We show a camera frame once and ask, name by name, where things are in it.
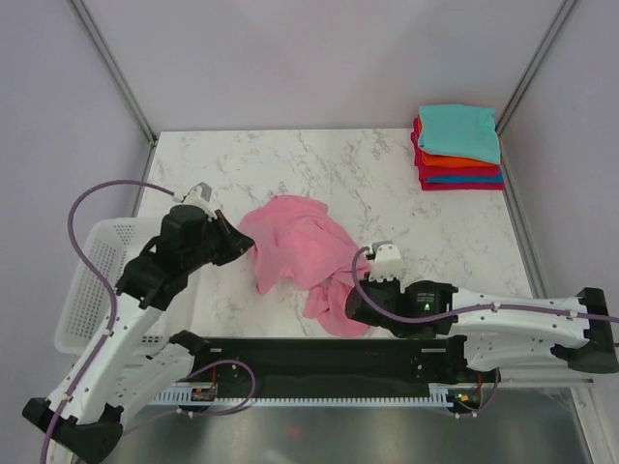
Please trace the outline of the pink t-shirt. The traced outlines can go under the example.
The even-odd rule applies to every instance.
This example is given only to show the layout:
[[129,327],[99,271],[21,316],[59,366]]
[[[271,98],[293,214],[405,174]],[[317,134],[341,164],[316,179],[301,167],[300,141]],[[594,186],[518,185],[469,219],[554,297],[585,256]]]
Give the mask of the pink t-shirt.
[[352,264],[359,247],[328,216],[325,203],[296,195],[276,196],[247,213],[239,230],[254,242],[250,256],[259,294],[290,279],[308,293],[303,315],[328,334],[356,337],[368,332],[369,325],[345,315],[345,304],[354,289],[352,277],[363,278],[370,264],[364,258]]

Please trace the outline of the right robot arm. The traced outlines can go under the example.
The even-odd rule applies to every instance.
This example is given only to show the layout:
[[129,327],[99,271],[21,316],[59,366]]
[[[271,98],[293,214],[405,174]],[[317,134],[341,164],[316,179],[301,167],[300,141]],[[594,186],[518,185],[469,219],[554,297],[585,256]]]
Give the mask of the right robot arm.
[[618,356],[604,291],[585,287],[572,297],[520,299],[483,294],[450,283],[365,279],[347,297],[345,315],[398,338],[456,340],[443,356],[445,373],[465,380],[518,364],[560,360],[573,371],[615,374]]

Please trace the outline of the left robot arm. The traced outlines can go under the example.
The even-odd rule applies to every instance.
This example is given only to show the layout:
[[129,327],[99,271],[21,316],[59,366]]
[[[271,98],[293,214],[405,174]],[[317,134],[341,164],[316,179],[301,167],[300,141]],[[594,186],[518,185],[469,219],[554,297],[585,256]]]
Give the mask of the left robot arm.
[[47,397],[31,398],[22,416],[44,433],[43,463],[55,443],[84,463],[101,463],[120,441],[127,423],[157,394],[181,380],[201,380],[212,357],[196,334],[173,335],[133,375],[122,375],[143,336],[206,265],[223,266],[243,256],[253,239],[221,211],[173,207],[159,233],[130,260],[115,285],[106,285],[110,310],[78,362]]

